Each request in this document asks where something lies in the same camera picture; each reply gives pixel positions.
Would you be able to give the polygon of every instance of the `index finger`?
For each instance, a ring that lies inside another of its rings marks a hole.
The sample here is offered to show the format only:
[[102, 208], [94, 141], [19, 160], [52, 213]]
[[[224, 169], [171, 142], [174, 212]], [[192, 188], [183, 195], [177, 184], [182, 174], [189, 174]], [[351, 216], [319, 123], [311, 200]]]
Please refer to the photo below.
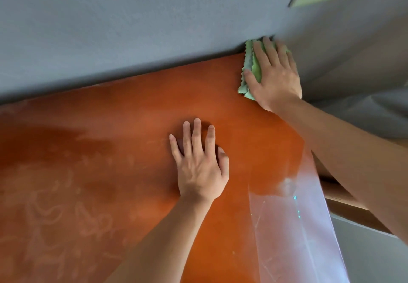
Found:
[[261, 71], [265, 71], [271, 66], [271, 63], [269, 62], [268, 56], [266, 53], [262, 50], [261, 43], [258, 41], [253, 42], [253, 49], [256, 55], [256, 58], [258, 59], [259, 66], [261, 67]]

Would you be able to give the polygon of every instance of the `green cloth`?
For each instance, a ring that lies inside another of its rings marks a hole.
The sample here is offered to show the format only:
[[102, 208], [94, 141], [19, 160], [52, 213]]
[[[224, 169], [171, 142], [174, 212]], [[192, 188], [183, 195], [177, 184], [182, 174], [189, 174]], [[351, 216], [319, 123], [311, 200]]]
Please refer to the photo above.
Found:
[[[261, 82], [262, 75], [261, 75], [261, 68], [258, 63], [258, 59], [255, 56], [252, 44], [255, 40], [247, 40], [245, 42], [245, 60], [244, 60], [244, 66], [242, 67], [242, 73], [241, 73], [241, 86], [238, 88], [238, 93], [243, 94], [246, 98], [249, 98], [250, 100], [255, 100], [255, 98], [252, 96], [251, 92], [249, 91], [249, 87], [245, 82], [244, 79], [244, 69], [249, 69], [252, 71], [252, 74], [254, 74], [256, 80], [258, 82]], [[259, 41], [261, 43], [261, 47], [263, 51], [265, 51], [265, 46], [263, 42]]]

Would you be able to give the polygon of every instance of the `pinky finger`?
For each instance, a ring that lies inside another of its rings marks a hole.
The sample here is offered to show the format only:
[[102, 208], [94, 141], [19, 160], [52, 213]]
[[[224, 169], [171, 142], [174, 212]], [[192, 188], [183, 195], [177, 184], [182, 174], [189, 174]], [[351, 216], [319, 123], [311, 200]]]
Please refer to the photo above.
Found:
[[171, 154], [173, 154], [176, 164], [179, 165], [181, 163], [181, 160], [183, 159], [183, 156], [181, 155], [180, 150], [178, 148], [176, 137], [170, 134], [169, 139], [171, 146]]
[[288, 59], [289, 59], [289, 66], [290, 68], [298, 75], [299, 73], [297, 72], [297, 66], [296, 66], [296, 62], [293, 59], [293, 55], [290, 51], [288, 51]]
[[229, 179], [229, 157], [221, 147], [218, 147], [218, 165], [220, 166], [222, 179], [227, 182]]

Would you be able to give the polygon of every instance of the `gray fabric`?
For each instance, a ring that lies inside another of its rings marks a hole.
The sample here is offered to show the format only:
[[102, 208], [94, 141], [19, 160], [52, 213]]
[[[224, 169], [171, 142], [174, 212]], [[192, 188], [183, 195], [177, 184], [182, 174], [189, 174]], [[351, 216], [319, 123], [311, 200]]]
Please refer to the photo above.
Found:
[[408, 138], [408, 87], [313, 105], [377, 136]]

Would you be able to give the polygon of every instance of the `glossy table surface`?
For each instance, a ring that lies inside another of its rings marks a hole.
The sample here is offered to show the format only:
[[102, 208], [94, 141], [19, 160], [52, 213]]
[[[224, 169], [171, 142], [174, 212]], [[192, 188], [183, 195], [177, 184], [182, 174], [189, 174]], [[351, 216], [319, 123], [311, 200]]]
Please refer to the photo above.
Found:
[[182, 281], [348, 282], [310, 152], [237, 94], [242, 61], [1, 106], [0, 282], [102, 282], [176, 202], [168, 135], [195, 117], [231, 177]]

